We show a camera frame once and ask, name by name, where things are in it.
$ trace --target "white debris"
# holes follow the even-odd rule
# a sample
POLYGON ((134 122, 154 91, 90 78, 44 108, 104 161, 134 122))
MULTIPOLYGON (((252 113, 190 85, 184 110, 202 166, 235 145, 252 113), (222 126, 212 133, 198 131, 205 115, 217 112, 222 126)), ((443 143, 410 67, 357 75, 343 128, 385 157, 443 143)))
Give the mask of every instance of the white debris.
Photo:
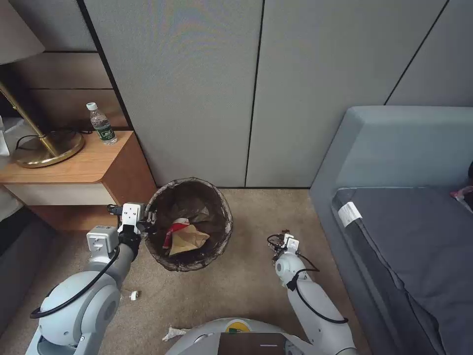
POLYGON ((130 294, 130 299, 132 301, 136 301, 139 297, 139 291, 133 291, 131 294, 130 294))
POLYGON ((163 338, 163 341, 168 341, 169 339, 172 339, 176 336, 179 336, 179 335, 184 335, 185 333, 187 333, 189 331, 189 329, 176 329, 176 328, 173 328, 173 327, 169 327, 169 331, 168 333, 166 334, 166 336, 163 338))

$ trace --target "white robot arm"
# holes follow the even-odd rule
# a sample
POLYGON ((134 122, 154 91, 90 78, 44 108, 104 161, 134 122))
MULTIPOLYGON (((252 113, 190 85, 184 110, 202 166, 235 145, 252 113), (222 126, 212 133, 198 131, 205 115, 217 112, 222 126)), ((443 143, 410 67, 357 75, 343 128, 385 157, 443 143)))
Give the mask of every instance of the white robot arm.
POLYGON ((86 271, 57 285, 33 311, 39 325, 27 355, 94 355, 120 302, 120 288, 136 258, 143 204, 124 204, 120 234, 97 226, 87 233, 86 271))
POLYGON ((284 234, 282 245, 273 244, 276 273, 287 287, 287 296, 305 334, 322 354, 357 354, 348 319, 344 318, 325 291, 310 278, 298 256, 299 241, 284 234))

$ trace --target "yellow sticker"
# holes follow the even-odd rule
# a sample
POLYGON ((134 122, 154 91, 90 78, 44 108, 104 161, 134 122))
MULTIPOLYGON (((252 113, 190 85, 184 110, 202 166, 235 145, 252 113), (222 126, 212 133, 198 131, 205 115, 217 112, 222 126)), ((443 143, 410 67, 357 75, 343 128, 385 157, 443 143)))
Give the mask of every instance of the yellow sticker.
POLYGON ((230 333, 230 328, 235 329, 237 332, 251 331, 250 328, 248 328, 248 326, 246 324, 244 324, 242 322, 239 322, 239 321, 236 321, 236 322, 233 322, 232 324, 229 324, 227 326, 227 329, 225 330, 225 332, 230 333))

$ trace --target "gray wall panel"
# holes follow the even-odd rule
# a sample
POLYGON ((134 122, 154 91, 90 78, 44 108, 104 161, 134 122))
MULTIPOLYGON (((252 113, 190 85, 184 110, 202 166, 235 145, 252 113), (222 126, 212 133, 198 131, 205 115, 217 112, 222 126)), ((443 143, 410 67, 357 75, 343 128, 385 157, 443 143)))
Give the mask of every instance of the gray wall panel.
POLYGON ((444 2, 267 1, 247 186, 310 186, 344 112, 384 103, 444 2))
POLYGON ((157 183, 243 186, 262 1, 85 3, 157 183))
POLYGON ((46 50, 95 50, 76 0, 9 0, 46 50))
POLYGON ((388 101, 473 106, 473 1, 451 0, 388 101))

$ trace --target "water bottle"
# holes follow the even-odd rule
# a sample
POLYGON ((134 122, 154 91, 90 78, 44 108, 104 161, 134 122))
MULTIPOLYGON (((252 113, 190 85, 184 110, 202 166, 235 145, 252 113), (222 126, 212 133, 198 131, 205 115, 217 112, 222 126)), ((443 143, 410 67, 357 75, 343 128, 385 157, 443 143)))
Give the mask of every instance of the water bottle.
POLYGON ((117 136, 110 126, 107 117, 97 108, 96 103, 88 103, 87 108, 90 111, 90 122, 99 134, 100 139, 106 145, 112 145, 117 142, 117 136))

